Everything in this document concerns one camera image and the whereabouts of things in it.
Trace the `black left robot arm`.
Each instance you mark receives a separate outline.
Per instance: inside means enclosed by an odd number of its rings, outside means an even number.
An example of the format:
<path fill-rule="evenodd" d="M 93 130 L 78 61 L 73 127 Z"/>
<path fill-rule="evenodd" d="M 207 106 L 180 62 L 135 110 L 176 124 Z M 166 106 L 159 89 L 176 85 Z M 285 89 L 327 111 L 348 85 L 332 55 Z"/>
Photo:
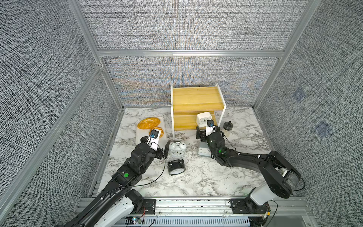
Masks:
<path fill-rule="evenodd" d="M 99 195 L 65 227 L 111 227 L 121 218 L 142 209 L 143 196 L 133 189 L 154 159 L 166 159 L 170 142 L 164 148 L 154 135 L 140 139 L 130 158 L 113 174 Z"/>

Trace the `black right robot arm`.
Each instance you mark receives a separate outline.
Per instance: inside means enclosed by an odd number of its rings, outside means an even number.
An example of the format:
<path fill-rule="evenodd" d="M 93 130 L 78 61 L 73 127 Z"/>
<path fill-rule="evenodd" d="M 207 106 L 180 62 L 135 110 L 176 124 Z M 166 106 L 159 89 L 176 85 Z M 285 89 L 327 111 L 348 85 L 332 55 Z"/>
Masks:
<path fill-rule="evenodd" d="M 196 139 L 206 142 L 211 158 L 226 167 L 241 167 L 262 174 L 265 183 L 253 189 L 244 199 L 244 208 L 249 212 L 267 206 L 277 197 L 288 199 L 302 180 L 301 174 L 278 152 L 250 154 L 230 149 L 225 145 L 225 135 L 217 126 L 205 130 L 196 127 Z"/>

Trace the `grey rectangular alarm clock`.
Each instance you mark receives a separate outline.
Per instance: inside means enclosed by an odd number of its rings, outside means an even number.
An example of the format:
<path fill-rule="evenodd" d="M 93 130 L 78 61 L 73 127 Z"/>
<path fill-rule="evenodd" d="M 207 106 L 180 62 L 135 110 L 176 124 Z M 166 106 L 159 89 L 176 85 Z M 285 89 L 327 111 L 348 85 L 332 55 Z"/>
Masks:
<path fill-rule="evenodd" d="M 211 158 L 211 151 L 206 142 L 199 143 L 198 155 Z"/>

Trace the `white square alarm clock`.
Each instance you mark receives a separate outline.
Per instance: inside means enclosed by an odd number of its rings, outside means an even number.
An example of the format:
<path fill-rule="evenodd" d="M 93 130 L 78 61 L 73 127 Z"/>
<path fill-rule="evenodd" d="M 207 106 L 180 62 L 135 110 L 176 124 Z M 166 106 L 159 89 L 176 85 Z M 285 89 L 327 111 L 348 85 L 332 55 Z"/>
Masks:
<path fill-rule="evenodd" d="M 210 112 L 199 113 L 196 116 L 196 123 L 199 128 L 207 127 L 207 121 L 212 120 L 213 117 Z"/>

